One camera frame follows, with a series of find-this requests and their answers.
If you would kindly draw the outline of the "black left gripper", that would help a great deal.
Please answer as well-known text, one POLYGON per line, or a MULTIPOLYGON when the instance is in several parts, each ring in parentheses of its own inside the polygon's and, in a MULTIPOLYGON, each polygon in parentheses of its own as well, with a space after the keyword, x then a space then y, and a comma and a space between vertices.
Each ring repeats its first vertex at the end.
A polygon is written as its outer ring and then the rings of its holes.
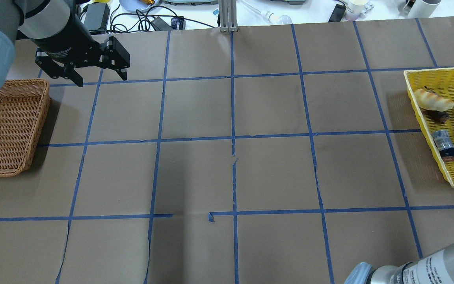
POLYGON ((128 80, 128 50, 114 36, 103 43, 94 40, 78 16, 70 16, 58 34, 36 39, 35 44, 35 63, 49 77, 64 77, 81 88, 84 81, 76 68, 96 66, 114 70, 122 81, 128 80))

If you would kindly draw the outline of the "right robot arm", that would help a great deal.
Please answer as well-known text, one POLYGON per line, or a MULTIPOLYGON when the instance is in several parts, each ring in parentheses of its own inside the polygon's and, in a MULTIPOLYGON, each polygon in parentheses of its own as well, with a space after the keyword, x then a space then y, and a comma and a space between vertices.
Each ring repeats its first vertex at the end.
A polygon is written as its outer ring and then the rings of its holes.
MULTIPOLYGON (((439 161, 454 167, 454 105, 437 109, 427 106, 423 99, 417 99, 417 106, 429 119, 430 125, 437 126, 429 131, 432 146, 439 161)), ((428 255, 416 262, 402 266, 386 265, 373 268, 361 262, 348 275, 347 284, 454 284, 454 244, 428 255)))

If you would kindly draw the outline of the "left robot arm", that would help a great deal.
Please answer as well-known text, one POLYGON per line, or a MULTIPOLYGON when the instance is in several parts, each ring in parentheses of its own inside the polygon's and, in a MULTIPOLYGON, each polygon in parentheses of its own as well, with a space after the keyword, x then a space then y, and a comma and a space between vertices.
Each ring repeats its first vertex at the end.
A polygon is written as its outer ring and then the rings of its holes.
POLYGON ((113 36, 97 42, 76 12, 83 0, 0 0, 0 89, 15 60, 23 34, 37 47, 35 63, 50 78, 83 86, 77 68, 110 69, 127 80, 130 54, 113 36))

